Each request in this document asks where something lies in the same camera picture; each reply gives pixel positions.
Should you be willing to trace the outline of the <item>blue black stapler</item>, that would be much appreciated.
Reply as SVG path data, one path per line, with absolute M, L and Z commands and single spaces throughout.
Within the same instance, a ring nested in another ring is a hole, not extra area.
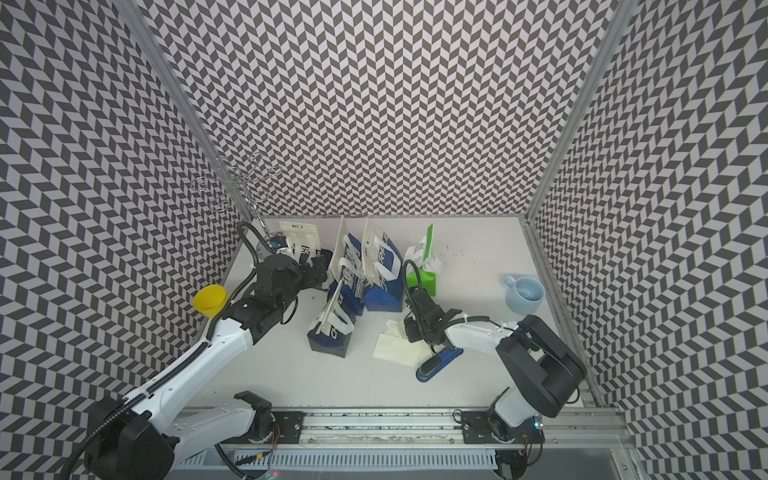
M 422 363 L 416 370 L 416 379 L 425 383 L 464 353 L 461 348 L 447 347 Z

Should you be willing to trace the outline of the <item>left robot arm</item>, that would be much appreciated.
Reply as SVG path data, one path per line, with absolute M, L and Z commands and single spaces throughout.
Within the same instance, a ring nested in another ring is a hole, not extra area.
M 180 462 L 226 440 L 276 441 L 271 403 L 250 391 L 187 419 L 178 415 L 225 366 L 282 323 L 301 291 L 320 287 L 328 265 L 324 253 L 304 264 L 284 254 L 259 261 L 239 286 L 240 298 L 210 320 L 200 341 L 123 399 L 106 397 L 90 407 L 87 435 L 60 478 L 69 478 L 82 463 L 100 479 L 162 479 Z

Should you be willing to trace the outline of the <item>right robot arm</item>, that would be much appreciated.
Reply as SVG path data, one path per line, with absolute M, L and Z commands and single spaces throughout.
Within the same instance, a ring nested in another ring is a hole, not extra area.
M 525 424 L 537 416 L 557 417 L 586 377 L 583 362 L 536 315 L 510 326 L 488 316 L 445 311 L 422 287 L 408 288 L 405 303 L 408 341 L 423 341 L 432 350 L 416 371 L 418 381 L 431 380 L 467 349 L 501 360 L 514 386 L 505 388 L 486 411 L 487 430 L 497 442 L 531 435 Z

